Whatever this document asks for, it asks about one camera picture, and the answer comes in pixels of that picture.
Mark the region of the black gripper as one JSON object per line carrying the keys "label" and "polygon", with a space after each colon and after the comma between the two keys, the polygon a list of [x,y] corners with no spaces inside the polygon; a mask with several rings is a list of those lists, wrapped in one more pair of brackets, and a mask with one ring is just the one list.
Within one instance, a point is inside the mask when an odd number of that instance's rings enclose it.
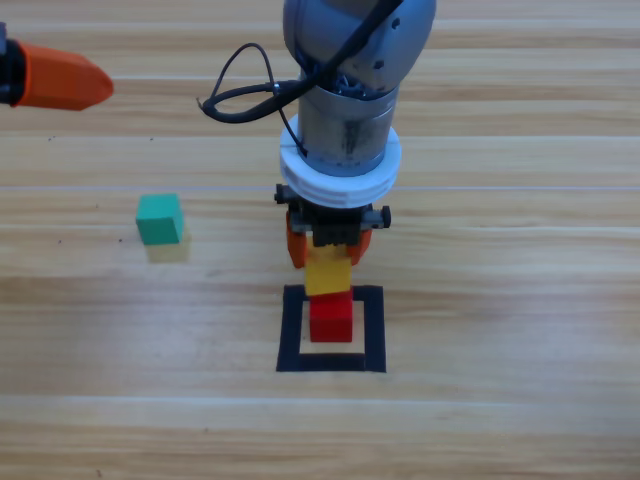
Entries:
{"label": "black gripper", "polygon": [[86,57],[11,39],[0,26],[1,103],[83,111],[109,99],[112,79]]}
{"label": "black gripper", "polygon": [[313,245],[346,245],[351,264],[357,265],[366,253],[372,231],[391,226],[391,210],[383,206],[376,210],[372,204],[361,207],[326,207],[304,199],[284,184],[276,185],[274,200],[286,204],[287,249],[293,266],[303,269],[308,257],[308,233]]}

